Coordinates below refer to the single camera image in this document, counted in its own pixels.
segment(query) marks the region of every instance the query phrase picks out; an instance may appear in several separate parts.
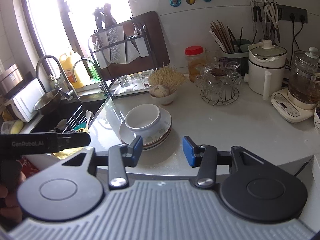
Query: garlic bulb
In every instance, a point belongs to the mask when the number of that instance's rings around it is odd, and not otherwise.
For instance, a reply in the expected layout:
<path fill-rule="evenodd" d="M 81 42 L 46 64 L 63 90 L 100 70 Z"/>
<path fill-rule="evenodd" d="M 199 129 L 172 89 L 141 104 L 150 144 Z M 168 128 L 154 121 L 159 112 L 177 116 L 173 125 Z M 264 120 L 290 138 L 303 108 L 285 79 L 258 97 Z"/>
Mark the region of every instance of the garlic bulb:
<path fill-rule="evenodd" d="M 170 94 L 170 89 L 165 85 L 155 85 L 150 88 L 149 93 L 156 98 L 163 98 Z"/>

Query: scissors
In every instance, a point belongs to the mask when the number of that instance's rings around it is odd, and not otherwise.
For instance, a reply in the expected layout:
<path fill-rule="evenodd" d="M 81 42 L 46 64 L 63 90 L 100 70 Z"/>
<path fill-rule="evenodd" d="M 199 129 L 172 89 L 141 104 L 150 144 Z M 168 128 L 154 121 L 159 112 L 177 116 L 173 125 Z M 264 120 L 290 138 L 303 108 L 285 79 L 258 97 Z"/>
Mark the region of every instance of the scissors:
<path fill-rule="evenodd" d="M 276 33 L 278 41 L 280 42 L 280 32 L 279 32 L 279 25 L 278 25 L 278 20 L 279 20 L 278 7 L 274 2 L 272 2 L 270 3 L 270 5 L 267 5 L 266 9 L 267 9 L 266 13 L 271 21 L 270 32 L 273 32 L 273 34 Z"/>

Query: power outlet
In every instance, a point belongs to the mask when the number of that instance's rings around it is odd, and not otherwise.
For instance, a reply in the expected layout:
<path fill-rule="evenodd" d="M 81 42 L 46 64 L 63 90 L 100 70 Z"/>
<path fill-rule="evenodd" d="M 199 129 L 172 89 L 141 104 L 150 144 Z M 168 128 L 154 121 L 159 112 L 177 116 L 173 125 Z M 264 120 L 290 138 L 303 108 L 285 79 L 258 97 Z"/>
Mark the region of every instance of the power outlet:
<path fill-rule="evenodd" d="M 305 22 L 308 23 L 308 11 L 305 9 L 297 8 L 297 7 L 291 7 L 287 5 L 281 5 L 277 4 L 278 8 L 282 8 L 282 18 L 281 20 L 284 21 L 291 21 L 290 14 L 293 13 L 295 15 L 295 22 L 300 22 L 300 15 L 303 15 L 305 17 Z"/>

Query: yellow detergent jug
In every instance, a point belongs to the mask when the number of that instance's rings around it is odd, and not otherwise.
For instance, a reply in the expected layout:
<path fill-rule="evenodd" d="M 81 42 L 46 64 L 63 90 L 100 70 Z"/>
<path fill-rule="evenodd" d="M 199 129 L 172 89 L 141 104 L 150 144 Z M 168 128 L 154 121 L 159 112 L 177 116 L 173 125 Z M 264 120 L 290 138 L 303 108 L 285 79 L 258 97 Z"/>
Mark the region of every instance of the yellow detergent jug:
<path fill-rule="evenodd" d="M 79 62 L 75 68 L 75 76 L 77 79 L 77 82 L 76 82 L 72 74 L 72 68 L 73 68 L 73 65 L 79 59 L 81 59 L 80 55 L 74 52 L 73 50 L 62 54 L 59 58 L 62 68 L 64 69 L 69 81 L 71 82 L 71 84 L 75 89 L 83 87 L 90 81 L 90 76 L 87 70 L 85 69 L 83 62 Z"/>

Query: white bowl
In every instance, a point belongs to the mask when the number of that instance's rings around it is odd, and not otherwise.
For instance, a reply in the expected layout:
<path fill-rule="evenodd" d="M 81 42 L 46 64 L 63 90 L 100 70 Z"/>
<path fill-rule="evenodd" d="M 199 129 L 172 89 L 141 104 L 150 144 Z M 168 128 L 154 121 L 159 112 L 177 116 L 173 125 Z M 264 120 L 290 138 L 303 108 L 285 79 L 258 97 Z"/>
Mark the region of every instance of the white bowl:
<path fill-rule="evenodd" d="M 160 127 L 161 113 L 157 106 L 144 104 L 131 109 L 124 119 L 124 124 L 136 135 L 148 137 Z"/>
<path fill-rule="evenodd" d="M 317 131 L 318 133 L 320 133 L 320 117 L 319 117 L 319 115 L 317 114 L 317 111 L 316 111 L 316 110 L 319 109 L 319 108 L 320 108 L 320 104 L 316 106 L 315 114 L 314 114 L 314 116 L 313 116 L 313 121 L 314 121 L 314 123 L 315 123 L 315 128 L 316 128 L 316 131 Z"/>
<path fill-rule="evenodd" d="M 154 97 L 152 95 L 150 95 L 150 96 L 157 103 L 159 103 L 159 104 L 161 104 L 163 106 L 167 106 L 167 105 L 171 104 L 175 100 L 177 95 L 178 95 L 177 90 L 175 90 L 172 94 L 170 94 L 170 95 L 168 95 L 166 97 L 162 97 L 162 98 L 156 98 L 156 97 Z"/>

